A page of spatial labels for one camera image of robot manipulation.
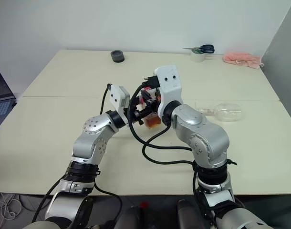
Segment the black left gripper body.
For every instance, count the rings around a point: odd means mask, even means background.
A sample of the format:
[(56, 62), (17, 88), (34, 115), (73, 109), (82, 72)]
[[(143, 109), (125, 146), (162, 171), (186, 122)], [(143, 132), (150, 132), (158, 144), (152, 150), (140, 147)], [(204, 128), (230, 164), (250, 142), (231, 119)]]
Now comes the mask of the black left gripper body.
[(146, 116), (146, 110), (143, 109), (141, 111), (137, 109), (132, 110), (132, 123), (138, 122), (140, 125), (144, 124), (143, 118)]

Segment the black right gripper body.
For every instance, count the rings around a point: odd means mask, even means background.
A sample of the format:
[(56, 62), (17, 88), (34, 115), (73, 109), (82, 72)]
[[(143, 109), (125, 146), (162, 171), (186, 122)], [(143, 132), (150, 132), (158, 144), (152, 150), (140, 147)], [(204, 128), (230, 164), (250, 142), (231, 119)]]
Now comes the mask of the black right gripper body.
[(144, 78), (144, 81), (142, 82), (141, 86), (142, 86), (141, 88), (148, 88), (148, 87), (151, 89), (159, 88), (160, 83), (158, 80), (158, 76), (154, 75), (154, 76)]

